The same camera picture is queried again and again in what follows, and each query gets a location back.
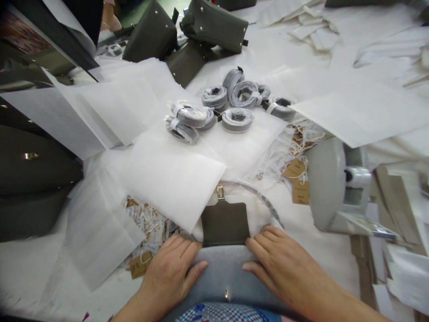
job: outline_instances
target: gold rivet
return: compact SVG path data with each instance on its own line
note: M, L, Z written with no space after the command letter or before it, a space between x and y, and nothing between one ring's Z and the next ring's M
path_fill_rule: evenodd
M24 153L24 159L26 160L32 160L39 157L39 155L37 153L34 152L30 152L30 153Z

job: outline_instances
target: gray bag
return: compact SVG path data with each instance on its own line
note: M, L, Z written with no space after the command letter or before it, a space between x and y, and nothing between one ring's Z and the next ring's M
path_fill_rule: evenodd
M191 39L210 47L221 46L237 54L247 45L249 23L206 0L192 0L180 28Z
M161 5L150 0L131 34L122 59L138 63L155 57L164 59L177 47L177 29Z

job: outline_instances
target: dark green handbag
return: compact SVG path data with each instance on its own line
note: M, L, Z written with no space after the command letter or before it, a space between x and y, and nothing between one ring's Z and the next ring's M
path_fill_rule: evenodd
M180 28L191 39L241 53L249 23L206 0L192 0Z

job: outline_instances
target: hand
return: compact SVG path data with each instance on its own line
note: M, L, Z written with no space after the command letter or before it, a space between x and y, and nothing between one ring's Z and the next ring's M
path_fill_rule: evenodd
M203 271L206 261L189 266L200 245L179 235L170 237L152 259L142 285L115 317L115 321L159 321L182 302Z
M385 321L335 283L295 240L266 226L247 247L260 263L244 263L274 295L312 321Z

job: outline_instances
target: person's right hand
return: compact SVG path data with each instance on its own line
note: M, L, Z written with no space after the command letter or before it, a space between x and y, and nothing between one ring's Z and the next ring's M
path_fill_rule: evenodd
M386 321L335 283L295 240L266 226L246 245L260 263L247 262L253 273L291 309L312 321Z

